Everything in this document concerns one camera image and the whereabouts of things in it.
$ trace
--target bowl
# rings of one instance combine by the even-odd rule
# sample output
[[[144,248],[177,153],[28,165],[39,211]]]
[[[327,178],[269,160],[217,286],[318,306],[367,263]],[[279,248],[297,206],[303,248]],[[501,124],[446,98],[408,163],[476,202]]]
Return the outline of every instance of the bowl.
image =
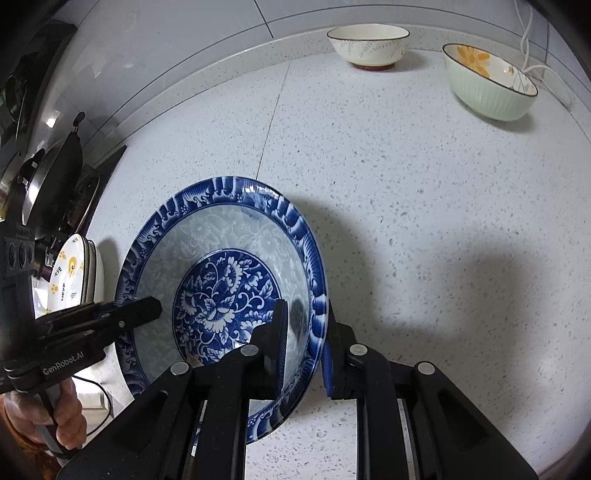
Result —
[[[382,24],[346,25],[326,35],[341,58],[364,70],[393,67],[408,50],[410,40],[408,30]]]
[[[284,299],[284,383],[276,400],[250,402],[247,441],[295,409],[321,361],[328,293],[312,231],[283,195],[256,180],[218,177],[168,199],[133,241],[115,304],[147,296],[160,300],[161,316],[115,343],[134,396],[175,362],[198,368],[248,343]]]
[[[486,50],[448,43],[443,53],[452,90],[476,113],[505,122],[518,120],[538,96],[525,73]]]

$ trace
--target blue and white bowl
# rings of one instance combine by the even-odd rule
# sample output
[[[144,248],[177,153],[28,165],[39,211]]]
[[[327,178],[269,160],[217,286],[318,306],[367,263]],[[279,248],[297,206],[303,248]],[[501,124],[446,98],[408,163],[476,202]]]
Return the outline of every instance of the blue and white bowl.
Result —
[[[276,401],[251,401],[248,442],[295,409],[320,362],[329,301],[312,231],[284,196],[241,177],[174,195],[131,245],[115,303],[146,296],[160,300],[162,315],[116,343],[134,396],[177,361],[211,364],[248,343],[282,298],[289,305],[283,389]]]

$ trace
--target screw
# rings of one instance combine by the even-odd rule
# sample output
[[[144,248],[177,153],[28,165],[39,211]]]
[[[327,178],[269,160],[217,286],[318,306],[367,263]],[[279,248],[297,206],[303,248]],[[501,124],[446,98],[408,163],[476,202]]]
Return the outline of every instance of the screw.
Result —
[[[249,343],[240,348],[240,353],[244,356],[254,356],[258,353],[258,347]]]
[[[423,375],[433,375],[435,373],[435,367],[429,362],[421,362],[418,365],[418,371]]]
[[[189,371],[189,365],[185,362],[176,362],[170,367],[170,373],[173,375],[184,375]]]
[[[349,347],[349,352],[354,356],[364,356],[368,352],[368,348],[361,343],[354,343]]]

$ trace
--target bowl base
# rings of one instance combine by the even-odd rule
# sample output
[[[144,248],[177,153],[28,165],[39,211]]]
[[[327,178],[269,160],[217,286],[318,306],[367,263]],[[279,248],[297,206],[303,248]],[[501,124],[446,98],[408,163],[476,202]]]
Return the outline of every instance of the bowl base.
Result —
[[[370,72],[380,72],[381,70],[389,70],[391,68],[394,67],[394,65],[396,65],[395,63],[391,63],[389,65],[380,65],[378,67],[373,67],[370,65],[358,65],[356,63],[352,63],[350,62],[350,64],[355,67],[356,69],[359,70],[369,70]]]

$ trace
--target white speckled countertop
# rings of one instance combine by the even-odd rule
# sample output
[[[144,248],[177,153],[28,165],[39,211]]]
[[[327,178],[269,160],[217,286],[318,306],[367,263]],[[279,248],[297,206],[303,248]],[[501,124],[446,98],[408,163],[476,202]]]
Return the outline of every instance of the white speckled countertop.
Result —
[[[88,237],[113,295],[131,242],[178,190],[256,177],[313,225],[338,321],[387,358],[431,360],[541,471],[591,417],[590,144],[541,92],[513,124],[453,96],[443,57],[364,72],[335,54],[248,73],[127,140]],[[116,358],[94,367],[130,400]],[[317,377],[247,449],[246,477],[353,479],[354,402]]]

